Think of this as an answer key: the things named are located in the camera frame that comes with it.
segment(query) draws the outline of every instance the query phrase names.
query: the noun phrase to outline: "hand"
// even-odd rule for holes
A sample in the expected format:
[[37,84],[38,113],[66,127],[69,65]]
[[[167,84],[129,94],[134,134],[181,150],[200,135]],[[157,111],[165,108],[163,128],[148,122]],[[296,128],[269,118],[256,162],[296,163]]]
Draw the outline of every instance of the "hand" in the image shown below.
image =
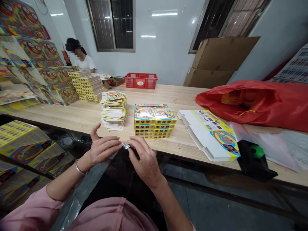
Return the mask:
[[128,143],[137,150],[140,160],[138,161],[130,148],[128,149],[129,158],[139,177],[154,191],[162,182],[166,181],[160,173],[156,154],[143,138],[132,136],[130,139]]
[[96,133],[99,127],[100,123],[92,128],[91,149],[78,160],[77,166],[82,172],[87,172],[95,164],[105,161],[122,147],[122,142],[117,136],[106,136],[100,139]]

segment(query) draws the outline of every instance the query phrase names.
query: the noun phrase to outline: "red plastic bag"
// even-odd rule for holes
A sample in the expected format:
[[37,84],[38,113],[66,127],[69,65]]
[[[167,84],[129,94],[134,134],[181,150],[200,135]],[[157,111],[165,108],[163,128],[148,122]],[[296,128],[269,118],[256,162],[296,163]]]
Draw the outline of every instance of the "red plastic bag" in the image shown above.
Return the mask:
[[[262,91],[262,97],[249,110],[221,102],[222,94],[243,89]],[[196,102],[228,121],[308,132],[308,84],[235,81],[198,94]]]

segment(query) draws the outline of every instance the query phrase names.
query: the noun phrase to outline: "pink sleeve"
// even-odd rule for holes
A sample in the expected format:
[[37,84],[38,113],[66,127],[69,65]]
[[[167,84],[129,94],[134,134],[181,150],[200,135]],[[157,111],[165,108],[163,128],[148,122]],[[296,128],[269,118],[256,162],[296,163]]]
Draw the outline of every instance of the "pink sleeve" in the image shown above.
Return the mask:
[[49,230],[64,203],[51,199],[46,186],[0,221],[0,230]]

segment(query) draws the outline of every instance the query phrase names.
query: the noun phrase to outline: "window frame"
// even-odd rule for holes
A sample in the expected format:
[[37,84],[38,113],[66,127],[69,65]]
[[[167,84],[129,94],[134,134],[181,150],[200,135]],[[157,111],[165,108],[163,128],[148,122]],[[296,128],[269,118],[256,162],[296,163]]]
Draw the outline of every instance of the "window frame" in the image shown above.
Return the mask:
[[[189,48],[189,52],[188,54],[196,54],[197,53],[197,50],[193,50],[193,47],[194,47],[194,44],[196,42],[196,39],[197,39],[197,36],[199,34],[199,30],[200,30],[200,27],[201,27],[201,24],[202,24],[202,21],[203,21],[203,18],[204,18],[204,15],[205,15],[205,12],[206,12],[206,9],[208,7],[208,4],[209,4],[209,1],[210,0],[206,0],[204,5],[203,5],[203,9],[202,9],[202,12],[201,12],[201,15],[200,15],[200,18],[199,18],[199,21],[198,21],[198,24],[197,24],[197,28],[196,28],[196,31],[195,31],[195,34],[193,36],[193,39],[192,39],[192,44],[190,45],[190,48]],[[225,29],[227,28],[227,25],[232,17],[232,13],[237,5],[239,0],[235,0],[231,9],[230,9],[230,13],[228,14],[220,32],[219,32],[219,35],[218,35],[218,38],[221,37],[224,32],[225,32]],[[245,34],[244,34],[244,37],[247,37],[249,36],[250,32],[252,31],[252,29],[254,28],[254,26],[256,25],[258,19],[260,18],[260,16],[262,15],[262,13],[264,12],[265,8],[269,5],[269,3],[271,2],[271,0],[265,0],[262,7],[259,9],[259,12],[257,13],[257,15],[255,16],[255,18],[252,20],[252,22],[250,23],[249,27],[247,28],[247,30],[245,31]]]
[[96,45],[96,50],[98,52],[130,52],[130,53],[135,53],[136,51],[136,46],[135,46],[135,40],[136,40],[136,36],[135,36],[135,24],[136,24],[136,17],[135,17],[135,0],[133,1],[133,48],[116,48],[116,38],[115,38],[115,28],[113,25],[113,14],[112,14],[112,10],[111,10],[111,0],[107,0],[109,2],[109,13],[111,18],[111,26],[112,26],[112,37],[113,37],[113,46],[114,49],[101,49],[99,48],[99,43],[98,43],[98,37],[97,37],[97,32],[95,29],[95,25],[94,25],[94,20],[93,20],[93,14],[92,14],[92,9],[91,9],[91,4],[90,4],[90,0],[86,0],[87,3],[87,7],[88,7],[88,14],[89,14],[89,18],[90,18],[90,22],[91,22],[91,27],[92,27],[92,32],[94,35],[94,39],[95,39],[95,45]]

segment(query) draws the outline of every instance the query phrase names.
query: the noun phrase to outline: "pink shirt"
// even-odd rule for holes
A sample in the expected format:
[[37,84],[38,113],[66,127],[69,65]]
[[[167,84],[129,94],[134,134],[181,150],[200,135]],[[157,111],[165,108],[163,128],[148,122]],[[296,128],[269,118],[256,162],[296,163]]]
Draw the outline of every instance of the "pink shirt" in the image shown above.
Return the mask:
[[[4,217],[0,230],[49,230],[63,205],[47,195],[45,186]],[[147,214],[123,197],[106,198],[89,205],[68,230],[158,231]]]

